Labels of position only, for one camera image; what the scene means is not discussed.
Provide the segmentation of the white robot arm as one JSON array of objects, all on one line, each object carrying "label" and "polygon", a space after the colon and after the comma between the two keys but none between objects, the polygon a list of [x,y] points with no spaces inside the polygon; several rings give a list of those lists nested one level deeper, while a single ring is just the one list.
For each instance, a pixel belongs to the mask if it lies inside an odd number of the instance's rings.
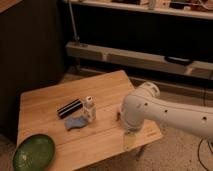
[{"label": "white robot arm", "polygon": [[138,132],[149,119],[213,142],[213,107],[170,102],[159,96],[160,90],[152,82],[141,84],[125,96],[121,105],[124,129]]}]

